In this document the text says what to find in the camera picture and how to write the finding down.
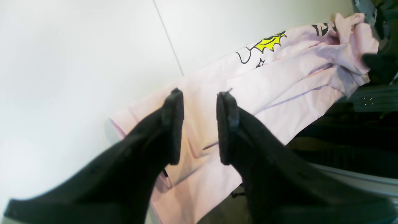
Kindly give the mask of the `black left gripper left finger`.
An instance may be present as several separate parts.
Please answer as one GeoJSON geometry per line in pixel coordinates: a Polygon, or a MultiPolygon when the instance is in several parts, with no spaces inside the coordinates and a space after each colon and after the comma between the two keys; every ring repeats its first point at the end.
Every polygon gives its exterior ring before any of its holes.
{"type": "Polygon", "coordinates": [[[123,140],[53,190],[11,199],[4,216],[25,224],[143,224],[157,177],[179,163],[183,120],[183,92],[175,88],[123,140]]]}

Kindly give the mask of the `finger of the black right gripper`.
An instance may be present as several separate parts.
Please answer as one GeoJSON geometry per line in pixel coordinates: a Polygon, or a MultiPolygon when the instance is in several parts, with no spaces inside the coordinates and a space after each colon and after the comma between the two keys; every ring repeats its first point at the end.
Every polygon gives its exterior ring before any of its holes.
{"type": "Polygon", "coordinates": [[[395,54],[364,54],[364,64],[370,68],[367,85],[391,85],[397,79],[398,58],[395,54]]]}

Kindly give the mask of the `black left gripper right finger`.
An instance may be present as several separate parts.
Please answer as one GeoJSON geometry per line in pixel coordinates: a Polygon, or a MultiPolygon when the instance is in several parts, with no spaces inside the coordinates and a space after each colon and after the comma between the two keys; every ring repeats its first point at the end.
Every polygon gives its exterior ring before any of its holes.
{"type": "Polygon", "coordinates": [[[351,187],[287,149],[229,92],[217,95],[220,160],[240,174],[253,224],[391,224],[392,201],[351,187]]]}

